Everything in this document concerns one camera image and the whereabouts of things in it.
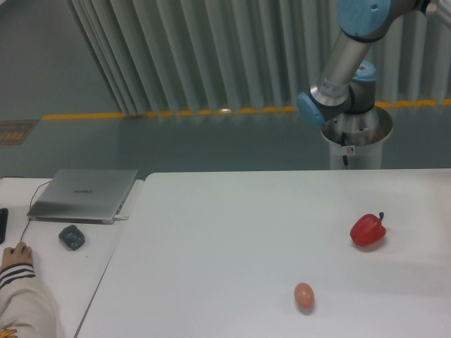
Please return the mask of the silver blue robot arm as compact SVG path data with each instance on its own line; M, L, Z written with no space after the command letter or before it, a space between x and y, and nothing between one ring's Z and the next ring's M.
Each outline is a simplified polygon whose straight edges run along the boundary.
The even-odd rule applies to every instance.
M359 114L373 108L373 99L358 102L365 93L359 94L352 83L368 84L370 92L375 92L376 75L357 73L371 45L387 34L397 18L420 11L450 26L449 1L338 1L336 8L341 33L326 67L309 91L297 96L300 113L317 127L342 113Z

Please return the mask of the cream striped sleeve forearm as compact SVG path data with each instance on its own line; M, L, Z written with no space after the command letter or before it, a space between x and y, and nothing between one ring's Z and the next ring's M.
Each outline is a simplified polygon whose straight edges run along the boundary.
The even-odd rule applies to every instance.
M1 333L16 337L56 337L56 311L30 263L1 271Z

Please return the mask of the person's hand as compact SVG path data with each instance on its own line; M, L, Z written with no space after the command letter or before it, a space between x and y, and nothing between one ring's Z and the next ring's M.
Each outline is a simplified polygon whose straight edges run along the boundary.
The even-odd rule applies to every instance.
M1 259L1 271L13 265L33 265L32 248L25 242L19 242L15 247L7 247Z

